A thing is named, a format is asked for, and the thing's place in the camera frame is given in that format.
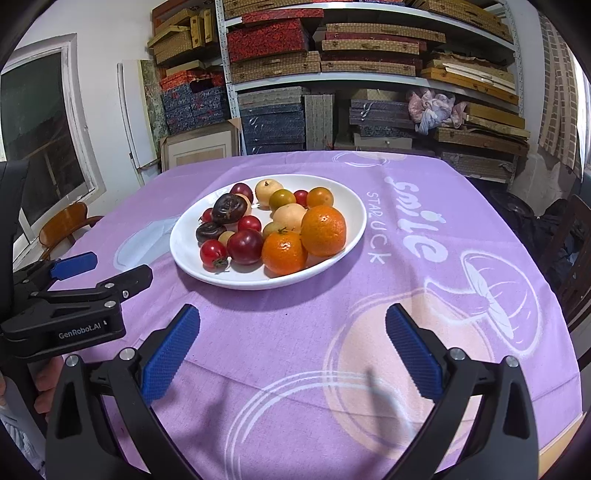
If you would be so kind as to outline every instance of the stacked boxes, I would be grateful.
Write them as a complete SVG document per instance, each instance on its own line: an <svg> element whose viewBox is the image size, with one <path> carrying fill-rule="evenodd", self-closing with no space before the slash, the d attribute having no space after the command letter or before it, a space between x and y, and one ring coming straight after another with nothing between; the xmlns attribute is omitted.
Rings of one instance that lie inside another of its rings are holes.
<svg viewBox="0 0 591 480"><path fill-rule="evenodd" d="M173 135L230 118L228 97L221 86L194 93L191 84L184 83L163 92L163 103Z"/></svg>
<svg viewBox="0 0 591 480"><path fill-rule="evenodd" d="M305 150L304 92L302 87L288 87L238 96L249 155Z"/></svg>

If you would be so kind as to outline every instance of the dark fruit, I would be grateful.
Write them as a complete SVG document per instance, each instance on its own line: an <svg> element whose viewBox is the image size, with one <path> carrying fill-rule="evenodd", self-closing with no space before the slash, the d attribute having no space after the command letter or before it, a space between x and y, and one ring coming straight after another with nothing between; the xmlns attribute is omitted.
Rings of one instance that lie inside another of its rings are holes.
<svg viewBox="0 0 591 480"><path fill-rule="evenodd" d="M240 220L238 220L238 231L246 230L247 228L252 228L257 232L262 230L261 221L252 215L245 215Z"/></svg>
<svg viewBox="0 0 591 480"><path fill-rule="evenodd" d="M213 222L202 223L197 227L195 236L197 237L197 242L202 244L207 242L207 240L217 240L226 230L226 227L223 225L218 225Z"/></svg>
<svg viewBox="0 0 591 480"><path fill-rule="evenodd" d="M232 187L232 190L230 190L230 193L242 193L247 199L250 200L250 203L252 203L255 199L251 188L246 183L236 183Z"/></svg>
<svg viewBox="0 0 591 480"><path fill-rule="evenodd" d="M212 208L208 208L203 212L203 215L201 215L201 221L203 223L208 223L212 221L212 210Z"/></svg>
<svg viewBox="0 0 591 480"><path fill-rule="evenodd" d="M233 193L224 193L213 205L212 220L221 225L235 223L243 217L247 208L244 198Z"/></svg>
<svg viewBox="0 0 591 480"><path fill-rule="evenodd" d="M252 265L261 259L263 239L260 232L248 229L228 240L228 254L239 265Z"/></svg>

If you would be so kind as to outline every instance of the wooden chair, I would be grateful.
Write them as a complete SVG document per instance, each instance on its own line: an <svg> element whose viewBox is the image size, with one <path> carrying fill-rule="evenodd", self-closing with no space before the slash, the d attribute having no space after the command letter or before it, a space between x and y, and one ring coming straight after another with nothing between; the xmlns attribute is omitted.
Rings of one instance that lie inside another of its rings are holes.
<svg viewBox="0 0 591 480"><path fill-rule="evenodd" d="M64 208L49 220L39 232L39 242L45 247L41 255L42 260L47 260L52 250L66 238L72 245L76 243L73 233L84 226L94 227L102 216L87 218L88 207L85 203L76 202Z"/></svg>

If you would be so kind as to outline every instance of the white plate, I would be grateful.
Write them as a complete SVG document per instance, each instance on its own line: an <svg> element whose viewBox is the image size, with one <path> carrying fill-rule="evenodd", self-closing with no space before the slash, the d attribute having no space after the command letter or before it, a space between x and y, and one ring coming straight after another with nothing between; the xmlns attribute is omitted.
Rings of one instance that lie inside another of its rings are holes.
<svg viewBox="0 0 591 480"><path fill-rule="evenodd" d="M189 207L178 219L170 235L170 252L177 265L192 277L211 285L234 290L266 290L291 285L323 272L348 254L359 242L367 223L367 212L361 199L351 189L336 181L312 175L271 175L243 180L242 182L246 183L254 192L256 184L268 178L277 180L291 192L296 190L310 191L315 187L328 188L335 197L334 207L343 214L347 223L345 248L331 258L309 257L304 270L282 277L273 276L260 262L249 267L230 262L230 267L226 271L213 272L205 269L199 257L199 245L195 237L195 230L200 225L199 219L203 212L213 207L213 204L222 194L228 193L233 186L232 184L202 198ZM258 217L263 227L271 221L271 212L269 210L253 207L252 215Z"/></svg>

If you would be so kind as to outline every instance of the folded fabric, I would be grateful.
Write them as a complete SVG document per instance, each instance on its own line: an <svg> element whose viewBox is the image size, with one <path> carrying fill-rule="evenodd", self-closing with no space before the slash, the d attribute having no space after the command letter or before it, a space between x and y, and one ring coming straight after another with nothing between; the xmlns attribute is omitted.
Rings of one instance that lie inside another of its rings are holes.
<svg viewBox="0 0 591 480"><path fill-rule="evenodd" d="M456 97L448 98L442 93L435 94L433 90L421 89L422 96L412 92L408 102L408 113L417 125L415 129L421 135L427 135L429 130L447 125L460 128L463 123L463 113L466 102L454 106Z"/></svg>

